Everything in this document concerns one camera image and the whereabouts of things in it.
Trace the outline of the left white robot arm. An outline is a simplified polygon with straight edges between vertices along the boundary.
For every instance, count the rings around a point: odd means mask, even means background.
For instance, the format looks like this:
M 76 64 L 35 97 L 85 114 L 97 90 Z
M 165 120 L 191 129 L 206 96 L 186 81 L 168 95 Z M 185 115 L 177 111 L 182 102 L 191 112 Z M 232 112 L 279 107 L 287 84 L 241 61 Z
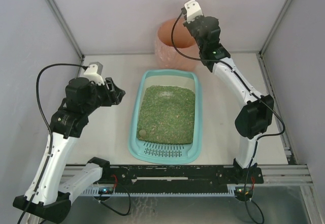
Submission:
M 81 172 L 65 183 L 60 181 L 89 115 L 99 107 L 120 104 L 125 95 L 110 77 L 102 85 L 88 78 L 75 78 L 65 91 L 65 98 L 47 124 L 48 142 L 34 180 L 25 194 L 13 201 L 13 206 L 24 213 L 53 223 L 63 222 L 73 202 L 94 182 L 103 179 L 117 182 L 109 161 L 98 157 L 91 158 Z

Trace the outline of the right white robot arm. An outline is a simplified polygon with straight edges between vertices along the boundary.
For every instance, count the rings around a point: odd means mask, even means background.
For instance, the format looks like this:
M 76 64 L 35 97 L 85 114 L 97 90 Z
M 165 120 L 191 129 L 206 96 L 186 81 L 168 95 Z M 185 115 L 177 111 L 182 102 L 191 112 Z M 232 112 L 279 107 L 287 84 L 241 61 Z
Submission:
M 237 69 L 229 52 L 220 43 L 221 29 L 215 17 L 186 18 L 183 25 L 199 48 L 199 60 L 219 77 L 236 96 L 240 112 L 235 128 L 240 135 L 238 155 L 233 166 L 226 168 L 222 177 L 234 183 L 244 182 L 254 172 L 257 144 L 272 122 L 274 99 L 258 92 Z

